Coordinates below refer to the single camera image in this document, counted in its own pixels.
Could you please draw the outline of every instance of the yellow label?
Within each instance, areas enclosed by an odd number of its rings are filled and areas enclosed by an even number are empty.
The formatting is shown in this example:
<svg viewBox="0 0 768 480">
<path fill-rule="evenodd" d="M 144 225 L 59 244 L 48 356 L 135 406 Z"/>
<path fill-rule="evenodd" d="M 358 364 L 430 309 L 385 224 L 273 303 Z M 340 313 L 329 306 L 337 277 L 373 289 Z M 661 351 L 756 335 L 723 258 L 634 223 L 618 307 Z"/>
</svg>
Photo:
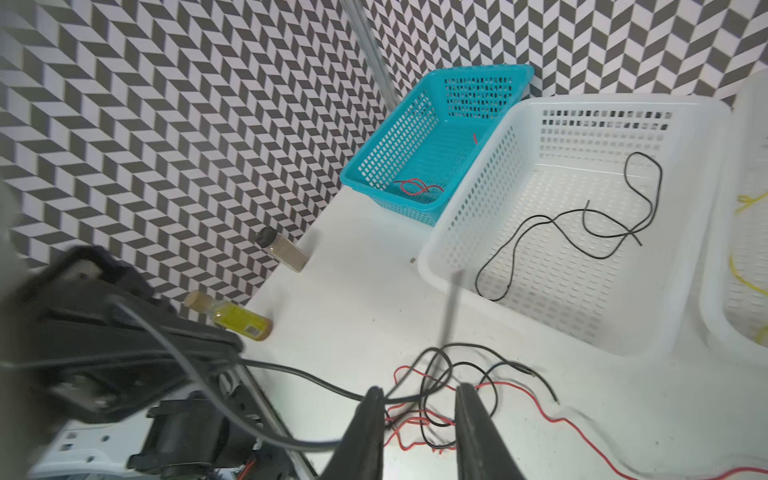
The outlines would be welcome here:
<svg viewBox="0 0 768 480">
<path fill-rule="evenodd" d="M 269 319 L 232 303 L 222 305 L 216 311 L 214 322 L 254 340 L 260 339 L 270 326 Z"/>
</svg>

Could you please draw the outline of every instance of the wallpaper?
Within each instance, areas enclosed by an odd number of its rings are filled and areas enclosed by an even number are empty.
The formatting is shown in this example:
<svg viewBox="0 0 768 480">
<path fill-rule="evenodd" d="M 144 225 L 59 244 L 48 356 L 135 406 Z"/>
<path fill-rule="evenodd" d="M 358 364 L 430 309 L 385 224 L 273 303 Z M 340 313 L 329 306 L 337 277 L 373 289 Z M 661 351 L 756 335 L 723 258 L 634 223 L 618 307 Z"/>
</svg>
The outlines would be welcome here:
<svg viewBox="0 0 768 480">
<path fill-rule="evenodd" d="M 733 102 L 768 64 L 766 0 L 361 0 L 402 97 L 427 72 L 530 64 L 531 95 L 660 92 Z"/>
<path fill-rule="evenodd" d="M 276 266 L 256 233 L 300 237 L 386 114 L 337 0 L 21 0 L 0 22 L 13 244 L 32 268 L 102 245 L 177 306 L 247 301 Z"/>
</svg>

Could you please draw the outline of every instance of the barcode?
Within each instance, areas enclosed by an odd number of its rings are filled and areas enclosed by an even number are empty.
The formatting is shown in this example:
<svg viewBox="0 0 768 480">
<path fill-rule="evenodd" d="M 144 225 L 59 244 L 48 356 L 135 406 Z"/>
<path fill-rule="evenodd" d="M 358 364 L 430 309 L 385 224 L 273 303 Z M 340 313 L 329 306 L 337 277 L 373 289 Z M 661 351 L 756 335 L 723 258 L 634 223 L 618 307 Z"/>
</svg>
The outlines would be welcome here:
<svg viewBox="0 0 768 480">
<path fill-rule="evenodd" d="M 247 333 L 250 336 L 259 336 L 259 335 L 261 335 L 261 330 L 257 329 L 253 325 L 249 325 L 249 326 L 245 327 L 245 333 Z"/>
</svg>

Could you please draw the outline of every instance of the bottle cap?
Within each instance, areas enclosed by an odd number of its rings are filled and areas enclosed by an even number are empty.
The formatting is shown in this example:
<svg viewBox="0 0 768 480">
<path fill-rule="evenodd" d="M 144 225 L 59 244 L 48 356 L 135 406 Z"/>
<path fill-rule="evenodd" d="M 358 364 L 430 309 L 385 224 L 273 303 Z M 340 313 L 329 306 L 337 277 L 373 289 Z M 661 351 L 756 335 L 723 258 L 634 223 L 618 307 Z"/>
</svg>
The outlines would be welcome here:
<svg viewBox="0 0 768 480">
<path fill-rule="evenodd" d="M 277 230 L 272 227 L 264 227 L 256 235 L 256 244 L 261 248 L 267 248 L 277 238 Z"/>
<path fill-rule="evenodd" d="M 213 301 L 214 299 L 212 296 L 199 290 L 195 290 L 190 292 L 190 294 L 187 295 L 187 298 L 184 299 L 184 306 L 191 308 L 195 312 L 205 313 L 206 310 L 208 310 L 210 303 Z"/>
</svg>

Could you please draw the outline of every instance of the basket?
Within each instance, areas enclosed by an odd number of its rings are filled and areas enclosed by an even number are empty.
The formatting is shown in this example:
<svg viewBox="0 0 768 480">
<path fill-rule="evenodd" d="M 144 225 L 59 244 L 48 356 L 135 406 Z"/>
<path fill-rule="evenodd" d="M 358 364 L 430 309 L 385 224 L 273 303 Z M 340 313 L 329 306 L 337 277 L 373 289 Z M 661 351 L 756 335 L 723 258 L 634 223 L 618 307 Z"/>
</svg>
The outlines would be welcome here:
<svg viewBox="0 0 768 480">
<path fill-rule="evenodd" d="M 344 167 L 342 183 L 388 210 L 434 225 L 532 76 L 528 65 L 428 73 Z M 400 183 L 410 179 L 437 187 Z"/>
<path fill-rule="evenodd" d="M 731 150 L 710 221 L 699 306 L 711 336 L 736 359 L 768 366 L 768 348 L 755 342 L 768 327 L 768 71 L 744 82 L 731 123 Z M 742 280 L 737 279 L 733 268 Z"/>
<path fill-rule="evenodd" d="M 645 363 L 674 343 L 714 198 L 730 111 L 711 98 L 586 94 L 515 105 L 501 120 L 419 254 L 419 272 L 449 287 L 465 271 L 462 302 L 501 320 L 551 351 Z M 521 221 L 590 208 L 635 225 L 649 213 L 622 174 L 635 151 L 664 169 L 653 223 L 615 255 L 594 260 L 552 225 L 521 242 L 511 288 L 496 302 L 478 295 L 475 277 Z M 659 171 L 635 161 L 632 184 L 653 197 Z M 623 233 L 598 215 L 591 229 Z M 608 253 L 617 239 L 587 233 L 581 215 L 558 221 L 579 246 Z M 488 298 L 504 293 L 512 248 L 478 278 Z"/>
</svg>

